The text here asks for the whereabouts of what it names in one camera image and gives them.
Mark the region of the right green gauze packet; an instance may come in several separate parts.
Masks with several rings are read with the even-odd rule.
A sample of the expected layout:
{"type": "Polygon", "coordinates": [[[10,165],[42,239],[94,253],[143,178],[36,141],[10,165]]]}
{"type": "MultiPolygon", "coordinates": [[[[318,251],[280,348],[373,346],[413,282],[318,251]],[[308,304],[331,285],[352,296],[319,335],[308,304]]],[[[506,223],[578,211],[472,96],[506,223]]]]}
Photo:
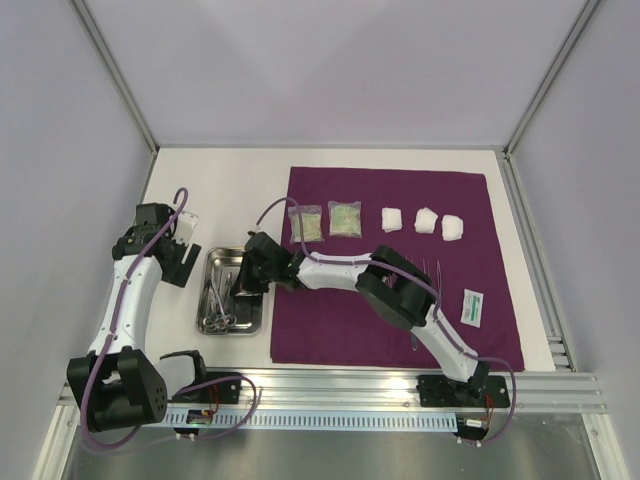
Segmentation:
{"type": "Polygon", "coordinates": [[[361,202],[329,201],[329,235],[332,237],[361,238],[361,202]]]}

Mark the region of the white green alcohol wipe packet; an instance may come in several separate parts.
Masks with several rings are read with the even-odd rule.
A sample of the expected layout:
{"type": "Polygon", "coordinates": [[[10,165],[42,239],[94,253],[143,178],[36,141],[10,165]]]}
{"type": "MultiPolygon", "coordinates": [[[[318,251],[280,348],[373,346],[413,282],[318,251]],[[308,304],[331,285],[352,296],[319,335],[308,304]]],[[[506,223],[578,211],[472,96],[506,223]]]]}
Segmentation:
{"type": "Polygon", "coordinates": [[[475,328],[480,328],[482,322],[483,306],[483,293],[465,289],[463,296],[461,323],[475,328]]]}

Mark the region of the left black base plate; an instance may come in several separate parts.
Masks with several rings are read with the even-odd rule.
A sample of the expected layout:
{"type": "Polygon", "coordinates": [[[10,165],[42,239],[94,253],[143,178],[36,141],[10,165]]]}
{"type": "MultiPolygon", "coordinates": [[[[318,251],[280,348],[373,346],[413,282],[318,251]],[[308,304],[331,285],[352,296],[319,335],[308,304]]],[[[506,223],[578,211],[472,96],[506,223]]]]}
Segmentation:
{"type": "Polygon", "coordinates": [[[237,372],[207,371],[202,378],[196,379],[189,384],[189,387],[226,377],[231,377],[231,380],[219,382],[215,385],[207,385],[204,388],[186,393],[178,393],[173,397],[172,402],[177,404],[211,403],[213,405],[236,405],[239,402],[239,394],[241,391],[241,380],[238,376],[239,374],[237,372]]]}

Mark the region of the purple surgical drape cloth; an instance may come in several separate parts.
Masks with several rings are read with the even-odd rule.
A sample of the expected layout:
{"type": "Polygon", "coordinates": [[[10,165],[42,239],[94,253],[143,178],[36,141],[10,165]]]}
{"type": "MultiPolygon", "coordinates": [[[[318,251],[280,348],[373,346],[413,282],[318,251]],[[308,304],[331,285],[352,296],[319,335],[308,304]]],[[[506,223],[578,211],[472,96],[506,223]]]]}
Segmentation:
{"type": "MultiPolygon", "coordinates": [[[[481,356],[500,358],[515,371],[524,358],[504,261],[496,232],[487,181],[482,174],[293,167],[287,194],[300,205],[328,206],[329,201],[361,202],[361,238],[325,235],[309,249],[328,255],[360,255],[389,246],[403,257],[414,256],[423,270],[436,261],[442,271],[442,310],[462,339],[481,356]],[[384,207],[402,211],[400,231],[382,230],[384,207]],[[415,231],[416,212],[428,207],[439,215],[433,234],[415,231]],[[442,238],[444,215],[464,221],[461,240],[442,238]],[[461,323],[464,290],[484,294],[480,328],[461,323]]],[[[277,288],[271,335],[276,363],[435,368],[424,348],[413,351],[410,335],[384,320],[356,292],[291,292],[277,288]]]]}

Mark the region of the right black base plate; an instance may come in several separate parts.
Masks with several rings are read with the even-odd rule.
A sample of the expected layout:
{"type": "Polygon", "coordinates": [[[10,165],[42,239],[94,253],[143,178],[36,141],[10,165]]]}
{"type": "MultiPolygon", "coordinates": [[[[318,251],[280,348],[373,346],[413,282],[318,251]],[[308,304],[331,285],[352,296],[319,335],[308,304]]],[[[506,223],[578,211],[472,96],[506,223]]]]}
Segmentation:
{"type": "Polygon", "coordinates": [[[490,375],[479,381],[458,382],[444,375],[417,377],[416,389],[424,408],[483,408],[490,400],[495,408],[509,408],[511,399],[503,376],[490,375]]]}

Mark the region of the middle white gauze pad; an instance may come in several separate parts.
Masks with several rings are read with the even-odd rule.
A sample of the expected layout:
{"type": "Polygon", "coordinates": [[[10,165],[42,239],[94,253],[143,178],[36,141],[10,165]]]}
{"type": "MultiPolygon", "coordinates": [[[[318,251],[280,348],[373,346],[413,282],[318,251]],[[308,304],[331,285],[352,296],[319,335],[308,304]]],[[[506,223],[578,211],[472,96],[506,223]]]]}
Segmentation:
{"type": "Polygon", "coordinates": [[[414,222],[415,231],[420,234],[433,234],[438,218],[439,215],[428,207],[419,209],[414,222]]]}

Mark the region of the aluminium frame post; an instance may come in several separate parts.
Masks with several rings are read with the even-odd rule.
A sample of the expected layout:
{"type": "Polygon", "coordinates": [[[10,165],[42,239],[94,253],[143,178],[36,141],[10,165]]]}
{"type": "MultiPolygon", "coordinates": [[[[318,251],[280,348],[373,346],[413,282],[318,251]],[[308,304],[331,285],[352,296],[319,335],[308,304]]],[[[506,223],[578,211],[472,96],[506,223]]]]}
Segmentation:
{"type": "Polygon", "coordinates": [[[85,0],[69,0],[68,5],[87,35],[92,48],[147,150],[153,157],[156,157],[159,151],[158,142],[118,65],[108,41],[92,12],[89,2],[85,0]]]}
{"type": "Polygon", "coordinates": [[[527,104],[527,107],[504,146],[503,153],[506,159],[511,159],[518,150],[537,114],[550,95],[551,90],[562,75],[574,51],[604,4],[605,1],[603,0],[586,0],[582,2],[576,18],[571,23],[568,32],[561,41],[531,100],[527,104]]]}

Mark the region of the plain steel surgical scissors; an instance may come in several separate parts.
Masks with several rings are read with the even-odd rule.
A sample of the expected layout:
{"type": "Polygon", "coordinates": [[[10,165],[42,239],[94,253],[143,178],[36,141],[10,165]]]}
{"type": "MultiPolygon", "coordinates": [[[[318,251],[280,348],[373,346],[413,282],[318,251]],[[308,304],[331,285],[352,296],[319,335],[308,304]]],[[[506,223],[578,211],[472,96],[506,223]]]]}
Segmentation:
{"type": "Polygon", "coordinates": [[[205,320],[204,320],[204,325],[206,328],[208,328],[209,330],[211,330],[214,333],[227,333],[227,332],[222,332],[219,330],[219,313],[218,314],[213,314],[213,313],[208,313],[205,316],[205,320]]]}

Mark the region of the aluminium mounting rail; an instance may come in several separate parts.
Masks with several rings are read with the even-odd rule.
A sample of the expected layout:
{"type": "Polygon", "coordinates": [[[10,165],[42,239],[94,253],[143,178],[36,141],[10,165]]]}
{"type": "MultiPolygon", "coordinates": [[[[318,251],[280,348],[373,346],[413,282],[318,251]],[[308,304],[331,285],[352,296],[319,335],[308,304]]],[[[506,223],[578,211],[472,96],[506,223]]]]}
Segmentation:
{"type": "MultiPolygon", "coordinates": [[[[417,369],[239,368],[258,390],[263,410],[412,411],[422,409],[417,369]]],[[[596,377],[571,371],[522,372],[504,391],[517,413],[606,413],[596,377]]]]}

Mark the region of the left white gauze pad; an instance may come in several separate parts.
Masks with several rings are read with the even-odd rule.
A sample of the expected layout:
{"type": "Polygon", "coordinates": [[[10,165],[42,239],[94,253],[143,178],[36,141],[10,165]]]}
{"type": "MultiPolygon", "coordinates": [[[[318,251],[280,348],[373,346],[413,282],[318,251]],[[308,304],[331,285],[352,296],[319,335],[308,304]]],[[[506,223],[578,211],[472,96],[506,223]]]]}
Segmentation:
{"type": "Polygon", "coordinates": [[[384,207],[381,210],[382,230],[385,233],[400,231],[403,227],[402,211],[399,208],[384,207]]]}

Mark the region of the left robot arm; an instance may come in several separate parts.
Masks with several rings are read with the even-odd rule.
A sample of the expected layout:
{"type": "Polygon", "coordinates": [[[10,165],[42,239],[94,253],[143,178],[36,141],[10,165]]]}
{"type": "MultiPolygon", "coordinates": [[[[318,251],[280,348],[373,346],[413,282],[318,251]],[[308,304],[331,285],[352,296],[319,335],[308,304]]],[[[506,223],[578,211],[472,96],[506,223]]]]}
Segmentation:
{"type": "Polygon", "coordinates": [[[91,433],[160,422],[177,393],[197,401],[209,389],[196,350],[146,356],[157,287],[183,288],[201,251],[191,237],[197,215],[176,203],[140,204],[133,225],[112,248],[113,284],[99,331],[83,357],[67,366],[67,382],[91,433]]]}

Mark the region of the right aluminium frame post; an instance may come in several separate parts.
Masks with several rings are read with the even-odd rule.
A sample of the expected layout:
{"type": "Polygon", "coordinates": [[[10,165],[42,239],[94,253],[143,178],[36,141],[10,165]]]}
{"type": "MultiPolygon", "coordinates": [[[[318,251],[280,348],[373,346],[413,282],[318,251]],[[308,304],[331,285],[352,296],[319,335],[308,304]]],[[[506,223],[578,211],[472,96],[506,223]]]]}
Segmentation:
{"type": "Polygon", "coordinates": [[[586,0],[582,2],[576,18],[571,23],[568,32],[561,41],[531,100],[527,104],[527,107],[504,146],[503,153],[506,159],[511,159],[518,150],[537,114],[550,95],[551,90],[562,75],[574,51],[604,4],[605,1],[603,0],[586,0]]]}

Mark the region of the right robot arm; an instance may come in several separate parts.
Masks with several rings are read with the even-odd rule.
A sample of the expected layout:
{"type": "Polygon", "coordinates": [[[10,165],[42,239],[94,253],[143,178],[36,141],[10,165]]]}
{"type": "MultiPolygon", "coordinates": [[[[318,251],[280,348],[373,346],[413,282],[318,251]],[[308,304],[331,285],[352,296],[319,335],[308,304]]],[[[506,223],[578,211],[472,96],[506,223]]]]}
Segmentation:
{"type": "Polygon", "coordinates": [[[388,246],[356,256],[287,250],[264,232],[244,247],[233,296],[258,295],[270,284],[290,291],[357,292],[388,324],[410,332],[436,359],[452,396],[475,404],[487,392],[489,363],[469,347],[442,311],[441,296],[413,263],[388,246]]]}

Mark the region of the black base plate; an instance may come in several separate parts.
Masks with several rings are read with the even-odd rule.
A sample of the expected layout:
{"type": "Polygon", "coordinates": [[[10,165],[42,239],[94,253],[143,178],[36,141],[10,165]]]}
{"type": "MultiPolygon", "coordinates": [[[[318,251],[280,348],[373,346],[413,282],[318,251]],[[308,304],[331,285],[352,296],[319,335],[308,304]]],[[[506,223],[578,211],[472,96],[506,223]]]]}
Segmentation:
{"type": "Polygon", "coordinates": [[[236,405],[239,402],[239,394],[241,391],[241,380],[238,376],[239,374],[237,372],[207,371],[202,378],[196,379],[189,384],[189,387],[226,377],[231,377],[231,380],[219,382],[215,385],[207,385],[204,388],[186,393],[178,393],[173,397],[172,402],[177,404],[211,403],[213,405],[236,405]]]}
{"type": "Polygon", "coordinates": [[[483,408],[490,400],[495,408],[509,408],[511,399],[503,376],[490,375],[479,381],[458,382],[444,375],[417,377],[416,389],[424,408],[483,408]]]}

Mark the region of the stainless steel instrument tray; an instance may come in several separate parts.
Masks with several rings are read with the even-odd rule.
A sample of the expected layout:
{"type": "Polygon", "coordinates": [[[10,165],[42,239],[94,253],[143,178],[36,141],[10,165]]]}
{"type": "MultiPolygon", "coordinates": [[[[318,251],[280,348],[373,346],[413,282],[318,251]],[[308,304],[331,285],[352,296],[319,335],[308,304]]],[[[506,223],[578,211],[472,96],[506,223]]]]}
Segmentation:
{"type": "Polygon", "coordinates": [[[243,251],[241,248],[226,248],[218,247],[211,249],[205,257],[204,276],[202,282],[202,290],[199,297],[199,303],[196,314],[196,329],[200,334],[205,336],[249,336],[259,332],[262,324],[262,305],[263,296],[241,296],[235,297],[232,294],[240,265],[242,261],[243,251]],[[223,286],[224,277],[227,273],[233,275],[232,287],[231,287],[231,305],[233,311],[237,317],[237,323],[231,327],[227,333],[204,333],[200,324],[200,306],[201,295],[203,292],[204,283],[206,280],[211,279],[219,287],[221,295],[221,287],[223,286]]]}

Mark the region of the right white gauze pad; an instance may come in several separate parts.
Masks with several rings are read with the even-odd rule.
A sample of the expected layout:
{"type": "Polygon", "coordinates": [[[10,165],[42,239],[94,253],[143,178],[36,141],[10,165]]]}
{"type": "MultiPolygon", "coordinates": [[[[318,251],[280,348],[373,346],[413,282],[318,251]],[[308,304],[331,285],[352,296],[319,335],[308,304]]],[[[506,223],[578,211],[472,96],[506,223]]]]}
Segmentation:
{"type": "Polygon", "coordinates": [[[446,242],[461,240],[464,234],[464,221],[456,215],[444,215],[441,222],[442,238],[446,242]]]}

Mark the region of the green gauze packet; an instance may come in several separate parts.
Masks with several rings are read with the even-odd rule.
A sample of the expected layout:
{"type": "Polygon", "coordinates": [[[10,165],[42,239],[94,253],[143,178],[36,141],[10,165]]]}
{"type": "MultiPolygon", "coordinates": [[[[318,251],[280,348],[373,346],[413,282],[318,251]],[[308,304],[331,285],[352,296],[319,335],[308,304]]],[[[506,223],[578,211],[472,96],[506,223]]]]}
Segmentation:
{"type": "Polygon", "coordinates": [[[323,241],[322,207],[320,205],[291,206],[287,209],[291,226],[290,243],[323,241]]]}
{"type": "Polygon", "coordinates": [[[361,238],[361,202],[329,201],[329,235],[332,237],[361,238]]]}

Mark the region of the white gauze pad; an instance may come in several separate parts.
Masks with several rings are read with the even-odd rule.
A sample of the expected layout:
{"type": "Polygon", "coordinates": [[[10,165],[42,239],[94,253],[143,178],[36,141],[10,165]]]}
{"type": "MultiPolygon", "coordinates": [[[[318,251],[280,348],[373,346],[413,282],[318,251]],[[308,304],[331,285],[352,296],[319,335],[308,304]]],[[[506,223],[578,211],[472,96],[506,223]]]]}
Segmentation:
{"type": "Polygon", "coordinates": [[[419,209],[414,222],[415,231],[420,234],[433,234],[438,218],[439,215],[428,207],[419,209]]]}
{"type": "Polygon", "coordinates": [[[385,233],[400,231],[403,227],[402,211],[399,208],[384,207],[381,210],[382,230],[385,233]]]}
{"type": "Polygon", "coordinates": [[[461,240],[464,234],[464,221],[456,215],[444,215],[441,222],[442,238],[446,242],[461,240]]]}

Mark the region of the left aluminium frame post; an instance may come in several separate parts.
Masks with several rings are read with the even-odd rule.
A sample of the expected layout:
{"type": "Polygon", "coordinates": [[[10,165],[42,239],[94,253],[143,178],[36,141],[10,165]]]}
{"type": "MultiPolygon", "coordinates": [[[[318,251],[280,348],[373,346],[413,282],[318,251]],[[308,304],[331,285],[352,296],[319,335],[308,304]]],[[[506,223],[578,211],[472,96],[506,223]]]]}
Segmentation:
{"type": "Polygon", "coordinates": [[[85,0],[69,0],[68,5],[87,35],[92,48],[147,150],[153,157],[156,157],[159,151],[158,142],[118,65],[108,41],[92,12],[89,2],[85,0]]]}

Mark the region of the left green gauze packet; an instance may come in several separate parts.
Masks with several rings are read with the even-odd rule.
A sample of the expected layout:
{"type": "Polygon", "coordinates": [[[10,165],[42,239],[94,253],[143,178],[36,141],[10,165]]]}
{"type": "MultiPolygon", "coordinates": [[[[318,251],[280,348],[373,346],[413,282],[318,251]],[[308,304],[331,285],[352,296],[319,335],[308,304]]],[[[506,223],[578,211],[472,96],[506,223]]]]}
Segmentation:
{"type": "Polygon", "coordinates": [[[290,243],[323,241],[322,207],[320,205],[291,206],[287,209],[291,226],[290,243]]]}

